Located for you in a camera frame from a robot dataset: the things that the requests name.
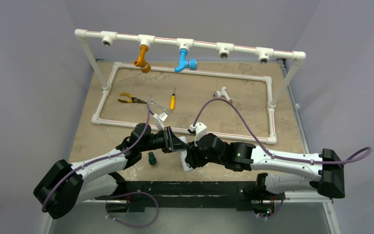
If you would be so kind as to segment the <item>white remote control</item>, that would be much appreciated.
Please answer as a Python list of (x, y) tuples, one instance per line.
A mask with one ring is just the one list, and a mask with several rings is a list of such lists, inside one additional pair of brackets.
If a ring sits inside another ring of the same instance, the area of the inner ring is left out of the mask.
[(194, 170), (193, 167), (191, 167), (187, 162), (186, 162), (186, 158), (187, 158), (187, 149), (184, 149), (184, 150), (181, 150), (180, 153), (180, 159), (181, 159), (181, 163), (182, 163), (182, 167), (183, 167), (183, 170), (187, 173), (189, 172), (192, 172)]

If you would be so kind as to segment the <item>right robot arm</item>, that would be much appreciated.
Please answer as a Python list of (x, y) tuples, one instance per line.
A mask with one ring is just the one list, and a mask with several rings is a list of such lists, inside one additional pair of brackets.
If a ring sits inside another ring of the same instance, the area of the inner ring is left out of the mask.
[(331, 149), (323, 149), (320, 154), (289, 153), (245, 142), (227, 143), (207, 134), (189, 143), (180, 157), (187, 172), (208, 163), (235, 172), (268, 171), (254, 185), (259, 198), (298, 190), (317, 191), (329, 198), (345, 197), (344, 166)]

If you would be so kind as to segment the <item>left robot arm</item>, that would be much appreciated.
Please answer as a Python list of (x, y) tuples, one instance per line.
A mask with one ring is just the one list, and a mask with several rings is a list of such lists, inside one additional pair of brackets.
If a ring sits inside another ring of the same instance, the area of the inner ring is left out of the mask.
[(160, 149), (163, 153), (187, 149), (186, 139), (177, 137), (170, 127), (153, 134), (146, 123), (139, 123), (122, 143), (111, 151), (90, 160), (68, 163), (61, 159), (53, 164), (33, 190), (41, 209), (53, 219), (65, 216), (84, 194), (101, 189), (113, 199), (121, 199), (126, 186), (113, 181), (113, 175), (135, 165), (142, 153)]

